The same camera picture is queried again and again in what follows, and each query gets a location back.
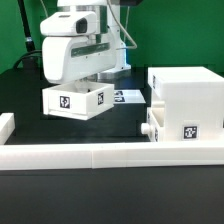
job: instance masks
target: white block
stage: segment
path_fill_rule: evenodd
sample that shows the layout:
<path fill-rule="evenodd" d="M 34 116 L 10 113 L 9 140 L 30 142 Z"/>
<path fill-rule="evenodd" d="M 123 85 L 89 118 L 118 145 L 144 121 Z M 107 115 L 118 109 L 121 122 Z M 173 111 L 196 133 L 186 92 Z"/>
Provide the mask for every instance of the white block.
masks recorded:
<path fill-rule="evenodd" d="M 3 113 L 0 116 L 0 145 L 4 145 L 15 129 L 13 113 Z"/>
<path fill-rule="evenodd" d="M 114 104 L 144 104 L 145 100 L 140 90 L 115 90 Z"/>
<path fill-rule="evenodd" d="M 149 68 L 151 141 L 223 138 L 224 78 L 203 67 Z"/>
<path fill-rule="evenodd" d="M 92 168 L 87 145 L 20 145 L 0 147 L 0 170 Z"/>
<path fill-rule="evenodd" d="M 127 167 L 218 164 L 224 164 L 221 141 L 132 144 L 127 150 Z"/>

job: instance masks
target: white robot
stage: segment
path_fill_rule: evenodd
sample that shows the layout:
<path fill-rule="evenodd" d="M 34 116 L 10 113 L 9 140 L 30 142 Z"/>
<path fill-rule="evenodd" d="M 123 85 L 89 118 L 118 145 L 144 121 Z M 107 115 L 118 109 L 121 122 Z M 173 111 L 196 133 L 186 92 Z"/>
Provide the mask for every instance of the white robot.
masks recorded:
<path fill-rule="evenodd" d="M 44 114 L 87 120 L 113 107 L 114 86 L 87 77 L 130 69 L 120 29 L 136 44 L 119 23 L 119 3 L 58 0 L 61 12 L 41 23 L 45 77 L 63 84 L 43 90 Z"/>

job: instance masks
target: green screen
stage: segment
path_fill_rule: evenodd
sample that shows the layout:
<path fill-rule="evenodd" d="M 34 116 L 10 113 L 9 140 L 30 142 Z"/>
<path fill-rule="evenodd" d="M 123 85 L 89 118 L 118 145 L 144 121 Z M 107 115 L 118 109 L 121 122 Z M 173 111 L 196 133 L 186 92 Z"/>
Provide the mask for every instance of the green screen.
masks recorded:
<path fill-rule="evenodd" d="M 39 0 L 24 0 L 37 49 L 43 38 L 40 22 L 45 18 Z M 49 14 L 57 0 L 45 0 Z M 223 0 L 144 0 L 132 7 L 128 32 L 138 44 L 127 52 L 132 66 L 205 66 L 224 72 Z M 126 8 L 121 10 L 125 23 Z M 17 0 L 2 1 L 0 8 L 0 72 L 12 68 L 26 52 Z"/>

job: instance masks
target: black table surface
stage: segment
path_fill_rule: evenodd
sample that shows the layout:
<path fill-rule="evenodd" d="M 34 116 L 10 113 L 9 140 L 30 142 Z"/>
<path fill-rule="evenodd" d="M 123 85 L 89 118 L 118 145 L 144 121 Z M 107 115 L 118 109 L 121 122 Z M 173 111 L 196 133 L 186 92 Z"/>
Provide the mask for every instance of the black table surface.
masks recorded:
<path fill-rule="evenodd" d="M 142 91 L 145 105 L 115 105 L 89 121 L 42 114 L 39 71 L 0 75 L 1 112 L 14 112 L 7 144 L 143 142 L 146 73 L 136 69 L 116 88 Z M 0 172 L 3 224 L 223 224 L 224 167 L 147 167 Z"/>

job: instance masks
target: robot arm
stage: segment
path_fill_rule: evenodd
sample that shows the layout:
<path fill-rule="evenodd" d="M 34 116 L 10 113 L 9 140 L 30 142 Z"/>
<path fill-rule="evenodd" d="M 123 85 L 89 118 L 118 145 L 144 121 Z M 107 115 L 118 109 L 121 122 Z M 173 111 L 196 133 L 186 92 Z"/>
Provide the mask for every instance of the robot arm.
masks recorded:
<path fill-rule="evenodd" d="M 59 0 L 63 12 L 41 23 L 44 73 L 63 84 L 113 68 L 116 49 L 107 27 L 106 0 Z"/>

